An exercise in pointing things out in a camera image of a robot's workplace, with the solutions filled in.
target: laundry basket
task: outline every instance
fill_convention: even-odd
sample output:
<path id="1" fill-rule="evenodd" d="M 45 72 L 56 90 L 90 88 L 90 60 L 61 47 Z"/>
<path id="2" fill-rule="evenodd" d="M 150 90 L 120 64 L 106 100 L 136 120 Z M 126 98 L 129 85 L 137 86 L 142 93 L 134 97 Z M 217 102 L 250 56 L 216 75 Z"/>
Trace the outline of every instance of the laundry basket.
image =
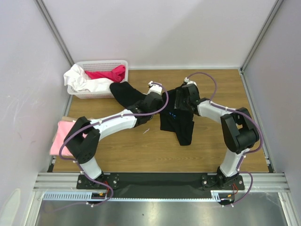
<path id="1" fill-rule="evenodd" d="M 118 67 L 119 65 L 124 65 L 126 67 L 126 74 L 124 80 L 127 81 L 128 78 L 128 65 L 125 60 L 95 60 L 95 61 L 81 61 L 76 63 L 85 71 L 90 72 L 108 72 Z M 110 91 L 100 91 L 100 92 L 76 92 L 71 86 L 68 85 L 67 92 L 70 95 L 75 95 L 80 99 L 91 99 L 91 98 L 112 98 L 114 97 Z"/>

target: white wall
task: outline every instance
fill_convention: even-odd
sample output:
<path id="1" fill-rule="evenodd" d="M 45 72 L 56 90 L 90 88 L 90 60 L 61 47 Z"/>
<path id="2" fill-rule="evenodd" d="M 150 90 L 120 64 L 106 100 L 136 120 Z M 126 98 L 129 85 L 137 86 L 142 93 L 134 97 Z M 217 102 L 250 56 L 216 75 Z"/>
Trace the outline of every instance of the white wall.
<path id="1" fill-rule="evenodd" d="M 275 0 L 44 0 L 75 62 L 240 67 Z"/>
<path id="2" fill-rule="evenodd" d="M 20 226 L 37 174 L 49 163 L 70 66 L 33 0 L 0 1 L 0 30 L 0 209 L 20 188 Z"/>
<path id="3" fill-rule="evenodd" d="M 273 165 L 301 215 L 301 1 L 284 1 L 246 69 Z"/>

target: red wire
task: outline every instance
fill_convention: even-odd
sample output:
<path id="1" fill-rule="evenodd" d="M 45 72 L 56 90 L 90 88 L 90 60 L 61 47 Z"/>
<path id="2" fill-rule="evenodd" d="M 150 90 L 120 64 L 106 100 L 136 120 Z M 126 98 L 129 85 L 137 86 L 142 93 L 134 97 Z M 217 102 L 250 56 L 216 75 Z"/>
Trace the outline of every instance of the red wire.
<path id="1" fill-rule="evenodd" d="M 104 182 L 106 185 L 109 185 L 107 181 Z M 107 193 L 109 192 L 109 188 L 107 187 Z"/>
<path id="2" fill-rule="evenodd" d="M 237 188 L 236 184 L 233 184 L 232 187 L 233 187 L 233 191 L 236 189 L 236 192 L 234 194 L 237 194 L 238 193 L 238 188 Z"/>

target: pink towel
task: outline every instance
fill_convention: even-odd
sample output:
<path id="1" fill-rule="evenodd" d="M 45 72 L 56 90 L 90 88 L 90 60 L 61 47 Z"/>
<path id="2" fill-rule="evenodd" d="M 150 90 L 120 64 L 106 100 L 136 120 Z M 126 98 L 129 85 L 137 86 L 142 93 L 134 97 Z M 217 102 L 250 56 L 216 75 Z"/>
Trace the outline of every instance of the pink towel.
<path id="1" fill-rule="evenodd" d="M 64 139 L 66 138 L 67 134 L 70 132 L 74 124 L 75 122 L 72 121 L 59 121 L 56 137 L 50 149 L 51 155 L 58 155 L 60 148 L 63 145 Z M 72 156 L 67 147 L 63 148 L 62 155 Z"/>
<path id="2" fill-rule="evenodd" d="M 85 71 L 85 73 L 90 77 L 90 79 L 107 78 L 114 82 L 121 82 L 122 80 L 124 80 L 124 77 L 126 75 L 126 67 L 124 65 L 119 65 L 110 72 Z"/>

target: wooden floor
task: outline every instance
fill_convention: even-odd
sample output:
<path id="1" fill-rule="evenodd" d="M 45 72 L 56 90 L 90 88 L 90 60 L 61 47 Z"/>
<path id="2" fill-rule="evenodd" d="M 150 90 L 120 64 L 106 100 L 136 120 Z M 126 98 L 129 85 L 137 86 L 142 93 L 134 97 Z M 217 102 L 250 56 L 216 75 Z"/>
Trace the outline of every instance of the wooden floor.
<path id="1" fill-rule="evenodd" d="M 183 79 L 197 70 L 133 70 L 129 83 L 142 93 L 150 81 L 162 83 L 167 90 L 182 84 Z M 217 80 L 214 102 L 233 108 L 250 109 L 237 70 L 202 70 Z M 191 78 L 197 82 L 200 97 L 210 97 L 214 83 L 204 75 Z M 78 99 L 73 97 L 69 115 L 73 118 L 102 118 L 123 110 L 113 99 Z M 114 172 L 215 172 L 226 154 L 222 129 L 210 119 L 194 117 L 192 144 L 180 146 L 175 133 L 160 130 L 160 117 L 134 129 L 126 129 L 101 140 L 96 160 L 103 171 Z M 267 172 L 263 151 L 250 154 L 241 170 Z M 79 171 L 76 164 L 56 159 L 54 172 Z"/>

